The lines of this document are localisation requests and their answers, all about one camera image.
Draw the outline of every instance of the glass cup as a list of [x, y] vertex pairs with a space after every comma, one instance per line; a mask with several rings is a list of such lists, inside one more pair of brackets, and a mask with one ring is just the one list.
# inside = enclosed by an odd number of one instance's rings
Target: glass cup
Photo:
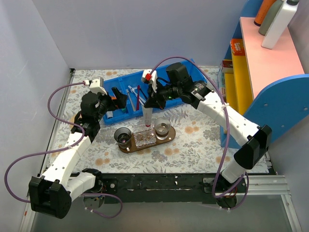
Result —
[[114, 139], [121, 148], [129, 149], [131, 147], [131, 131], [126, 127], [118, 128], [115, 131]]
[[168, 137], [170, 121], [165, 117], [157, 118], [154, 122], [155, 136], [158, 140], [165, 140]]

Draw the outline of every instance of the green bottle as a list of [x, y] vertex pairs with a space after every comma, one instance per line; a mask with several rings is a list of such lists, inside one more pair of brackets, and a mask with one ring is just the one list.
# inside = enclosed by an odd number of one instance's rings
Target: green bottle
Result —
[[277, 0], [275, 1], [270, 9], [268, 10], [261, 26], [259, 29], [259, 33], [261, 35], [266, 35], [272, 21], [274, 21], [274, 18], [276, 17], [276, 14], [278, 13], [279, 9], [281, 8], [282, 4], [283, 4], [284, 0]]

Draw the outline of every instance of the pink shelf surface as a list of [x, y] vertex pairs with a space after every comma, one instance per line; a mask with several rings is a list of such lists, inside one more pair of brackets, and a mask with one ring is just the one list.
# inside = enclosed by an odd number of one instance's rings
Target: pink shelf surface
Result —
[[254, 18], [240, 18], [253, 98], [256, 98], [269, 84], [288, 76], [304, 74], [304, 70], [288, 29], [273, 49], [267, 49], [261, 46], [264, 36], [258, 32], [259, 27], [253, 21]]

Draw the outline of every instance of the floral tablecloth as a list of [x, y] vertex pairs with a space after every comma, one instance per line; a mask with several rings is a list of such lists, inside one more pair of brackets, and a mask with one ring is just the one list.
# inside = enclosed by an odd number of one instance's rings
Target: floral tablecloth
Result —
[[[217, 83], [218, 68], [202, 68]], [[73, 82], [91, 80], [98, 76], [107, 80], [138, 71], [140, 70], [79, 70], [75, 72]], [[75, 114], [80, 110], [81, 98], [88, 91], [84, 86], [74, 86], [70, 89], [63, 119], [73, 121]], [[95, 168], [103, 173], [215, 173], [223, 152], [223, 148], [220, 147], [219, 125], [186, 104], [154, 113], [153, 121], [161, 116], [170, 119], [176, 130], [176, 138], [172, 142], [125, 154], [119, 150], [113, 134], [119, 127], [128, 127], [133, 132], [144, 129], [143, 117], [113, 125], [104, 125], [102, 120], [101, 130], [73, 171]], [[70, 127], [61, 123], [53, 148], [63, 147], [69, 133]], [[235, 149], [228, 150], [224, 167], [231, 161], [235, 152]], [[57, 155], [53, 153], [49, 156], [47, 167]], [[250, 172], [268, 173], [265, 159], [262, 158]]]

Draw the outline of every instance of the blue tray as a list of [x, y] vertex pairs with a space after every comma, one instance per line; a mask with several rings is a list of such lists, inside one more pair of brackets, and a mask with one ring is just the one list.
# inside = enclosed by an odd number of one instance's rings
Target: blue tray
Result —
[[[198, 81], [198, 80], [204, 80], [205, 81], [205, 78], [203, 77], [203, 75], [200, 73], [200, 71], [194, 65], [192, 65], [188, 61], [183, 61], [181, 63], [184, 64], [187, 67], [189, 75], [192, 76], [193, 81]], [[156, 69], [158, 77], [162, 77], [166, 80], [169, 79], [168, 75], [165, 71], [167, 66], [168, 65], [161, 66], [161, 67]], [[133, 73], [133, 74], [129, 74], [129, 75], [125, 75], [125, 76], [115, 78], [115, 79], [104, 81], [104, 88], [111, 95], [113, 95], [112, 87], [117, 87], [123, 94], [126, 94], [126, 89], [129, 90], [129, 88], [127, 87], [128, 85], [130, 85], [132, 87], [137, 87], [137, 85], [140, 85], [143, 92], [147, 95], [148, 85], [141, 81], [142, 73], [143, 73], [142, 71], [136, 72], [136, 73]], [[133, 101], [133, 104], [135, 105], [135, 108], [136, 108], [137, 98], [133, 93], [131, 93], [130, 90], [129, 90], [129, 93], [130, 93], [130, 97]], [[171, 101], [167, 101], [165, 108], [170, 108], [170, 107], [173, 107], [175, 105], [182, 104], [182, 103], [183, 102], [182, 102], [181, 99], [174, 99], [174, 100], [171, 100]], [[160, 109], [153, 109], [153, 112], [157, 112], [159, 110]], [[106, 125], [109, 125], [109, 124], [121, 122], [121, 121], [130, 119], [130, 118], [133, 118], [133, 117], [141, 116], [141, 115], [143, 115], [141, 105], [140, 105], [140, 109], [134, 112], [133, 109], [132, 109], [130, 100], [128, 98], [128, 100], [126, 102], [126, 112], [125, 113], [122, 110], [115, 110], [115, 111], [113, 111], [113, 118], [107, 119], [106, 115], [104, 115], [103, 120], [104, 120], [104, 123]]]

